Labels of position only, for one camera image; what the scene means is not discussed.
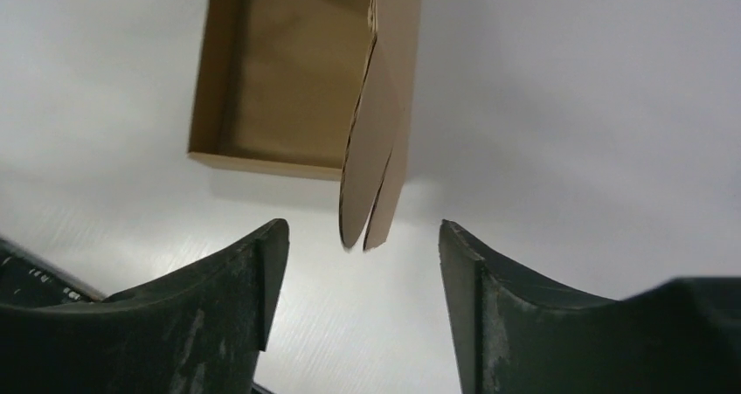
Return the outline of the brown cardboard box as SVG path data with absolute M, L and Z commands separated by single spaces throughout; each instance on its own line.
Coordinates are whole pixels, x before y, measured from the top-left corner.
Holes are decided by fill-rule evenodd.
M 209 0 L 188 156 L 337 180 L 342 246 L 381 246 L 406 179 L 421 1 Z

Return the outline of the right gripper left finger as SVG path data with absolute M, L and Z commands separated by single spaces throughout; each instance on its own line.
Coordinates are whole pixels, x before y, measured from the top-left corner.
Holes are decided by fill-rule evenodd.
M 4 393 L 261 393 L 289 251 L 274 219 L 174 272 L 43 308 L 1 303 Z

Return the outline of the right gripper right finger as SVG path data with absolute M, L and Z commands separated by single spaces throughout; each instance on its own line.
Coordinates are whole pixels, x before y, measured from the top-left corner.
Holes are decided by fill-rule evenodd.
M 737 393 L 740 280 L 675 278 L 621 301 L 566 286 L 459 224 L 440 270 L 465 393 Z

